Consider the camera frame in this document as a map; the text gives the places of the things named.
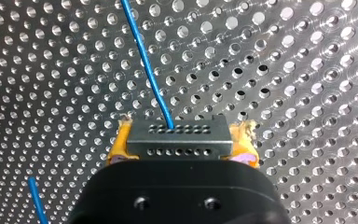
circular hole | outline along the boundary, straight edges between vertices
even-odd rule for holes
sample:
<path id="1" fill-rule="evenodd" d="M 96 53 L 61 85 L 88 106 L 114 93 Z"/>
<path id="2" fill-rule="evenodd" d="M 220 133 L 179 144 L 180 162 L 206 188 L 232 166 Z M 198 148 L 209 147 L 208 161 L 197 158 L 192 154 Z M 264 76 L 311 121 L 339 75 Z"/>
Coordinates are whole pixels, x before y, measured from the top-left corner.
<path id="1" fill-rule="evenodd" d="M 209 0 L 197 0 L 197 5 L 199 5 L 199 7 L 206 7 L 209 3 Z"/>
<path id="2" fill-rule="evenodd" d="M 216 50 L 213 47 L 208 47 L 205 50 L 205 56 L 209 59 L 213 58 L 216 55 Z"/>
<path id="3" fill-rule="evenodd" d="M 185 150 L 185 155 L 190 156 L 192 154 L 193 154 L 193 149 L 188 148 L 188 149 Z"/>
<path id="4" fill-rule="evenodd" d="M 159 155 L 159 156 L 162 156 L 163 153 L 164 153 L 164 150 L 162 150 L 162 148 L 158 148 L 156 150 L 156 154 Z"/>
<path id="5" fill-rule="evenodd" d="M 263 51 L 267 47 L 267 41 L 259 39 L 255 42 L 255 49 L 257 51 Z"/>
<path id="6" fill-rule="evenodd" d="M 194 150 L 194 155 L 199 156 L 201 154 L 201 149 L 197 148 Z"/>
<path id="7" fill-rule="evenodd" d="M 211 154 L 212 154 L 212 151 L 209 148 L 204 150 L 204 155 L 205 156 L 210 156 Z"/>
<path id="8" fill-rule="evenodd" d="M 148 148 L 146 152 L 147 152 L 147 155 L 149 155 L 149 156 L 153 156 L 155 153 L 153 148 Z"/>
<path id="9" fill-rule="evenodd" d="M 133 206 L 140 211 L 144 211 L 146 208 L 150 207 L 150 202 L 146 197 L 138 197 L 135 199 Z"/>
<path id="10" fill-rule="evenodd" d="M 226 27 L 228 30 L 233 30 L 238 26 L 238 20 L 235 17 L 228 17 L 226 20 Z"/>
<path id="11" fill-rule="evenodd" d="M 216 71 L 212 71 L 209 73 L 209 79 L 211 81 L 216 81 L 219 78 L 219 76 L 220 76 L 219 73 Z"/>
<path id="12" fill-rule="evenodd" d="M 254 62 L 254 59 L 255 59 L 254 56 L 247 55 L 243 61 L 245 64 L 251 64 Z"/>
<path id="13" fill-rule="evenodd" d="M 248 84 L 249 84 L 250 87 L 254 87 L 256 82 L 255 82 L 254 79 L 249 79 Z"/>
<path id="14" fill-rule="evenodd" d="M 341 2 L 341 7 L 346 11 L 353 9 L 354 6 L 356 6 L 356 0 L 343 0 Z"/>
<path id="15" fill-rule="evenodd" d="M 165 150 L 165 154 L 167 156 L 171 156 L 171 155 L 173 155 L 173 150 L 172 149 L 167 149 L 167 150 Z"/>
<path id="16" fill-rule="evenodd" d="M 324 11 L 324 4 L 321 2 L 315 2 L 310 6 L 310 14 L 313 16 L 319 16 Z"/>
<path id="17" fill-rule="evenodd" d="M 240 68 L 234 68 L 234 72 L 235 72 L 236 74 L 242 74 L 242 69 L 240 69 Z"/>
<path id="18" fill-rule="evenodd" d="M 344 40 L 349 40 L 351 39 L 355 34 L 355 31 L 352 27 L 347 26 L 344 29 L 342 29 L 341 31 L 341 38 L 343 38 Z"/>
<path id="19" fill-rule="evenodd" d="M 237 55 L 241 51 L 241 46 L 237 43 L 231 44 L 229 46 L 229 52 L 232 55 Z"/>
<path id="20" fill-rule="evenodd" d="M 252 22 L 255 25 L 260 25 L 261 23 L 264 22 L 265 19 L 266 19 L 266 16 L 264 15 L 263 12 L 256 12 L 252 17 Z"/>
<path id="21" fill-rule="evenodd" d="M 204 206 L 208 210 L 218 210 L 222 206 L 219 200 L 215 198 L 207 198 L 204 201 Z"/>
<path id="22" fill-rule="evenodd" d="M 175 155 L 176 155 L 176 156 L 181 156 L 182 153 L 183 153 L 183 150 L 182 150 L 181 148 L 177 148 L 177 149 L 175 150 Z"/>
<path id="23" fill-rule="evenodd" d="M 157 4 L 153 4 L 149 8 L 149 13 L 152 17 L 157 17 L 161 13 L 161 8 Z"/>
<path id="24" fill-rule="evenodd" d="M 186 38 L 188 36 L 188 29 L 185 26 L 179 26 L 178 30 L 177 30 L 177 34 L 179 35 L 179 37 L 181 38 Z"/>
<path id="25" fill-rule="evenodd" d="M 163 30 L 157 30 L 155 37 L 157 41 L 163 42 L 167 38 L 167 34 Z"/>
<path id="26" fill-rule="evenodd" d="M 175 12 L 181 12 L 183 11 L 183 9 L 185 8 L 185 4 L 183 3 L 182 0 L 174 0 L 172 2 L 172 9 Z"/>
<path id="27" fill-rule="evenodd" d="M 281 11 L 281 18 L 284 21 L 288 21 L 288 20 L 292 19 L 294 14 L 295 14 L 295 12 L 293 11 L 292 8 L 286 7 L 284 9 L 282 9 L 282 11 Z"/>
<path id="28" fill-rule="evenodd" d="M 269 89 L 267 89 L 267 88 L 261 89 L 260 91 L 261 91 L 261 93 L 264 93 L 264 94 L 269 93 Z"/>
<path id="29" fill-rule="evenodd" d="M 208 34 L 212 31 L 213 27 L 212 24 L 208 21 L 205 21 L 201 25 L 201 31 L 205 34 Z"/>

blue wire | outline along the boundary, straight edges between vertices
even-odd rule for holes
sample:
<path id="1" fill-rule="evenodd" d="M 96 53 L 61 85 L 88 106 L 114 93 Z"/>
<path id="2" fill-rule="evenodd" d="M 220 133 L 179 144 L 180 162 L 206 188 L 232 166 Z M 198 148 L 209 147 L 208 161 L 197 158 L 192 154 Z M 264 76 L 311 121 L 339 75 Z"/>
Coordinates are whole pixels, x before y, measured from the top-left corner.
<path id="1" fill-rule="evenodd" d="M 167 105 L 164 102 L 164 99 L 159 94 L 159 88 L 158 88 L 156 78 L 153 74 L 152 65 L 149 61 L 149 57 L 147 56 L 147 51 L 145 49 L 144 42 L 142 41 L 141 34 L 139 33 L 138 26 L 136 25 L 135 18 L 133 18 L 132 13 L 131 13 L 130 2 L 129 2 L 129 0 L 121 0 L 121 5 L 124 8 L 124 12 L 126 14 L 127 21 L 129 22 L 130 28 L 132 30 L 132 34 L 135 37 L 136 44 L 137 44 L 138 50 L 141 54 L 142 61 L 144 62 L 147 78 L 149 78 L 153 93 L 155 94 L 157 102 L 158 102 L 159 106 L 161 107 L 161 111 L 162 111 L 162 114 L 164 115 L 165 120 L 167 121 L 168 128 L 173 129 L 174 125 L 173 125 L 173 120 L 172 120 L 172 117 L 170 114 L 170 109 L 167 107 Z"/>
<path id="2" fill-rule="evenodd" d="M 37 190 L 36 181 L 34 180 L 34 177 L 28 178 L 28 186 L 31 191 L 31 196 L 34 201 L 34 207 L 36 208 L 36 213 L 37 213 L 37 216 L 39 217 L 40 223 L 48 224 L 48 219 L 46 218 L 46 215 L 43 211 L 43 204 L 39 198 L 39 192 Z"/>

hole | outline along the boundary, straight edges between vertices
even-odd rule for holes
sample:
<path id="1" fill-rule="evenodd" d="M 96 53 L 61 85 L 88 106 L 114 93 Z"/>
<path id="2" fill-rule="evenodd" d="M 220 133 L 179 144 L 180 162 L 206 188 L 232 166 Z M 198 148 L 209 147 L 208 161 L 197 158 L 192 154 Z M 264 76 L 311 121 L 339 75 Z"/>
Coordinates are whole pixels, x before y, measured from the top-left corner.
<path id="1" fill-rule="evenodd" d="M 197 76 L 194 74 L 188 74 L 186 80 L 188 83 L 192 84 L 197 81 Z"/>
<path id="2" fill-rule="evenodd" d="M 342 29 L 341 38 L 343 38 L 344 40 L 349 40 L 354 36 L 354 34 L 355 34 L 354 29 L 350 26 L 347 26 L 344 29 Z"/>
<path id="3" fill-rule="evenodd" d="M 256 12 L 252 17 L 252 22 L 255 25 L 260 25 L 261 23 L 264 22 L 265 19 L 266 19 L 266 16 L 264 15 L 263 12 Z"/>
<path id="4" fill-rule="evenodd" d="M 241 38 L 246 40 L 246 39 L 250 39 L 252 37 L 252 30 L 250 29 L 243 29 L 241 31 Z"/>
<path id="5" fill-rule="evenodd" d="M 208 21 L 205 21 L 201 25 L 201 31 L 205 34 L 208 34 L 212 31 L 213 27 L 212 24 Z"/>
<path id="6" fill-rule="evenodd" d="M 197 0 L 197 5 L 199 5 L 199 7 L 206 7 L 209 3 L 209 0 Z"/>
<path id="7" fill-rule="evenodd" d="M 217 102 L 220 102 L 220 101 L 222 101 L 222 99 L 223 99 L 223 95 L 222 95 L 222 93 L 216 92 L 216 93 L 213 94 L 212 99 L 213 99 L 216 103 L 217 103 Z"/>
<path id="8" fill-rule="evenodd" d="M 176 155 L 176 156 L 181 156 L 182 153 L 183 153 L 183 150 L 182 150 L 181 148 L 177 148 L 177 149 L 175 150 L 175 155 Z"/>
<path id="9" fill-rule="evenodd" d="M 242 74 L 242 69 L 240 69 L 240 68 L 234 68 L 234 72 L 235 72 L 236 74 Z"/>
<path id="10" fill-rule="evenodd" d="M 171 155 L 173 155 L 173 150 L 167 149 L 167 150 L 165 150 L 165 154 L 167 154 L 167 156 L 171 156 Z"/>
<path id="11" fill-rule="evenodd" d="M 324 11 L 324 4 L 321 2 L 315 2 L 310 6 L 310 14 L 313 16 L 319 16 Z"/>
<path id="12" fill-rule="evenodd" d="M 147 149 L 147 155 L 152 156 L 154 155 L 155 151 L 152 148 Z"/>
<path id="13" fill-rule="evenodd" d="M 123 38 L 121 38 L 121 37 L 116 37 L 115 38 L 115 46 L 116 46 L 116 48 L 118 48 L 118 49 L 122 49 L 123 47 L 124 47 L 124 39 Z"/>
<path id="14" fill-rule="evenodd" d="M 231 55 L 237 55 L 241 51 L 241 46 L 237 43 L 231 44 L 229 46 L 229 53 Z"/>
<path id="15" fill-rule="evenodd" d="M 264 93 L 264 94 L 269 93 L 269 89 L 267 89 L 267 88 L 261 89 L 260 91 L 261 91 L 261 93 Z"/>
<path id="16" fill-rule="evenodd" d="M 133 206 L 140 211 L 144 211 L 146 208 L 150 207 L 150 202 L 146 197 L 138 197 L 135 199 Z"/>
<path id="17" fill-rule="evenodd" d="M 118 18 L 117 15 L 115 13 L 109 13 L 109 15 L 107 15 L 107 22 L 111 25 L 115 25 L 117 24 Z"/>
<path id="18" fill-rule="evenodd" d="M 191 103 L 194 105 L 198 104 L 201 100 L 201 97 L 199 95 L 192 95 L 191 96 Z"/>
<path id="19" fill-rule="evenodd" d="M 212 151 L 209 148 L 204 150 L 204 155 L 205 156 L 210 156 L 211 154 L 212 154 Z"/>
<path id="20" fill-rule="evenodd" d="M 185 150 L 185 155 L 190 156 L 191 154 L 193 154 L 193 149 L 188 148 Z"/>
<path id="21" fill-rule="evenodd" d="M 219 73 L 217 71 L 212 71 L 209 73 L 209 79 L 211 81 L 216 81 L 219 78 Z"/>
<path id="22" fill-rule="evenodd" d="M 310 36 L 310 41 L 314 44 L 320 43 L 324 39 L 324 33 L 317 31 Z"/>
<path id="23" fill-rule="evenodd" d="M 169 64 L 169 63 L 171 63 L 172 62 L 172 57 L 171 57 L 171 55 L 169 55 L 169 54 L 163 54 L 163 55 L 161 55 L 161 62 L 163 63 L 163 64 Z"/>
<path id="24" fill-rule="evenodd" d="M 207 198 L 204 201 L 204 206 L 208 210 L 218 210 L 222 206 L 219 200 L 215 198 Z"/>
<path id="25" fill-rule="evenodd" d="M 234 68 L 234 70 L 232 72 L 232 76 L 234 78 L 240 78 L 240 77 L 242 77 L 242 75 L 243 75 L 243 71 L 241 68 Z"/>
<path id="26" fill-rule="evenodd" d="M 167 85 L 172 86 L 175 84 L 176 79 L 174 77 L 169 76 L 165 79 L 165 82 L 167 83 Z"/>
<path id="27" fill-rule="evenodd" d="M 354 6 L 356 6 L 356 0 L 343 0 L 341 3 L 341 7 L 346 11 L 353 9 Z"/>
<path id="28" fill-rule="evenodd" d="M 172 9 L 175 12 L 181 12 L 183 11 L 183 9 L 185 8 L 185 4 L 183 3 L 182 0 L 174 0 L 172 2 Z"/>
<path id="29" fill-rule="evenodd" d="M 215 17 L 219 17 L 220 15 L 222 15 L 222 12 L 223 12 L 223 10 L 222 10 L 221 7 L 216 7 L 216 8 L 213 10 L 213 15 L 214 15 Z"/>
<path id="30" fill-rule="evenodd" d="M 153 4 L 149 8 L 149 13 L 152 17 L 157 17 L 161 13 L 161 8 L 157 4 Z"/>
<path id="31" fill-rule="evenodd" d="M 208 47 L 205 50 L 205 56 L 209 59 L 212 59 L 215 54 L 216 54 L 216 50 L 213 47 Z"/>
<path id="32" fill-rule="evenodd" d="M 156 31 L 156 40 L 159 42 L 163 42 L 165 38 L 167 37 L 167 34 L 163 30 L 157 30 Z"/>
<path id="33" fill-rule="evenodd" d="M 255 50 L 263 51 L 267 47 L 267 42 L 264 39 L 259 39 L 255 42 Z"/>
<path id="34" fill-rule="evenodd" d="M 227 67 L 228 66 L 228 59 L 220 60 L 220 66 L 221 67 Z"/>
<path id="35" fill-rule="evenodd" d="M 294 44 L 295 44 L 295 38 L 292 35 L 287 35 L 282 40 L 282 45 L 287 49 L 292 47 L 292 45 Z"/>
<path id="36" fill-rule="evenodd" d="M 248 84 L 249 84 L 250 87 L 254 87 L 256 82 L 255 82 L 254 79 L 249 79 Z"/>
<path id="37" fill-rule="evenodd" d="M 156 150 L 156 154 L 159 155 L 159 156 L 162 156 L 163 152 L 164 152 L 164 150 L 162 150 L 162 148 L 158 148 Z"/>
<path id="38" fill-rule="evenodd" d="M 243 60 L 243 62 L 244 62 L 245 64 L 251 64 L 251 63 L 254 62 L 254 60 L 255 60 L 255 58 L 254 58 L 252 55 L 248 55 L 248 56 L 245 57 L 245 59 Z"/>
<path id="39" fill-rule="evenodd" d="M 194 150 L 194 155 L 199 156 L 201 154 L 201 149 L 197 148 Z"/>
<path id="40" fill-rule="evenodd" d="M 293 11 L 292 8 L 286 7 L 284 9 L 282 9 L 282 11 L 281 11 L 281 18 L 284 21 L 288 21 L 288 20 L 292 19 L 294 14 L 295 14 L 295 12 Z"/>
<path id="41" fill-rule="evenodd" d="M 33 7 L 27 7 L 27 14 L 29 17 L 34 18 L 36 16 L 36 10 Z"/>
<path id="42" fill-rule="evenodd" d="M 226 27 L 228 30 L 234 30 L 238 26 L 238 20 L 235 17 L 228 17 L 226 20 Z"/>
<path id="43" fill-rule="evenodd" d="M 89 20 L 87 21 L 87 25 L 89 26 L 89 28 L 95 29 L 98 27 L 98 21 L 94 18 L 89 18 Z"/>

perforated metal surface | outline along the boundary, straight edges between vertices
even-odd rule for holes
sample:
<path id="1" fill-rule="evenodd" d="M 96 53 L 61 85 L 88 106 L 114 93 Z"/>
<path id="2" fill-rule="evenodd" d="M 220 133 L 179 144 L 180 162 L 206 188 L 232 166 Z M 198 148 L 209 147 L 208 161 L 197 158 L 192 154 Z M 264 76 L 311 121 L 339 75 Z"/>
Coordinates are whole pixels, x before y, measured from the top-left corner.
<path id="1" fill-rule="evenodd" d="M 177 119 L 256 120 L 293 223 L 358 223 L 358 1 L 131 4 Z M 0 0 L 0 223 L 37 223 L 29 175 L 63 223 L 119 114 L 161 117 L 132 40 L 119 1 Z"/>

